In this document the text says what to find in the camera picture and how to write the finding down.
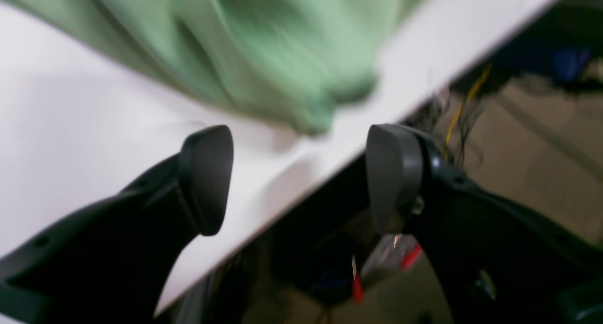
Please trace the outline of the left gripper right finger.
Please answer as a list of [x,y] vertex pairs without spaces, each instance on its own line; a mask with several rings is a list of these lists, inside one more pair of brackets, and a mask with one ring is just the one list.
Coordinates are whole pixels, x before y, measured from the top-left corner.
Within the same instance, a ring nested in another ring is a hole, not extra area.
[[370,209],[381,234],[412,235],[457,324],[600,324],[602,252],[488,193],[399,124],[370,127]]

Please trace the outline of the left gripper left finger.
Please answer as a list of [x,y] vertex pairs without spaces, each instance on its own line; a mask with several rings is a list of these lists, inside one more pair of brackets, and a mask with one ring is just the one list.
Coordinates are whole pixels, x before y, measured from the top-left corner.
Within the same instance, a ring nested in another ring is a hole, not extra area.
[[224,221],[234,146],[228,126],[118,194],[60,219],[1,260],[2,315],[27,324],[146,324],[179,254]]

